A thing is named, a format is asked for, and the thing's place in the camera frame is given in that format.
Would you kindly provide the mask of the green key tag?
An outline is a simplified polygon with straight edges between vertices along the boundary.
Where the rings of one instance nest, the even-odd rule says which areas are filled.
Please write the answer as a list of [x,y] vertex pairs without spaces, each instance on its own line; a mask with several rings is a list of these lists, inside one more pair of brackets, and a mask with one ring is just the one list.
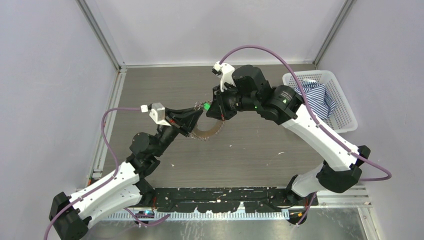
[[202,107],[205,111],[208,111],[211,107],[211,103],[210,102],[204,102]]

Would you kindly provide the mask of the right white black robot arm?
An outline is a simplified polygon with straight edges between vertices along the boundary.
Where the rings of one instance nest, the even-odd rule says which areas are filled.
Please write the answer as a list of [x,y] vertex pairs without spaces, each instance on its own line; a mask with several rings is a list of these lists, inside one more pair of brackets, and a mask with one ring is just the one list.
[[323,157],[318,167],[292,177],[285,189],[288,203],[299,205],[309,194],[325,189],[343,193],[359,182],[360,166],[370,149],[345,141],[322,120],[312,117],[293,88],[271,86],[261,69],[252,65],[235,68],[216,63],[212,72],[220,77],[220,83],[212,90],[207,117],[227,121],[238,112],[254,111],[293,132]]

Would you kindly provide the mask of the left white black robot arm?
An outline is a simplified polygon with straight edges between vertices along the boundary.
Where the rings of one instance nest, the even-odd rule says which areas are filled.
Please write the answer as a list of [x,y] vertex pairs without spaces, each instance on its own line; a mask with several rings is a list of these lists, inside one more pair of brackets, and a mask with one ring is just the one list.
[[129,147],[130,156],[95,183],[70,195],[58,193],[52,201],[44,239],[54,229],[62,240],[80,240],[110,214],[137,204],[148,207],[153,202],[155,191],[146,177],[159,166],[158,157],[178,135],[191,135],[203,110],[170,109],[153,103],[142,105],[139,111],[153,119],[156,133],[136,133]]

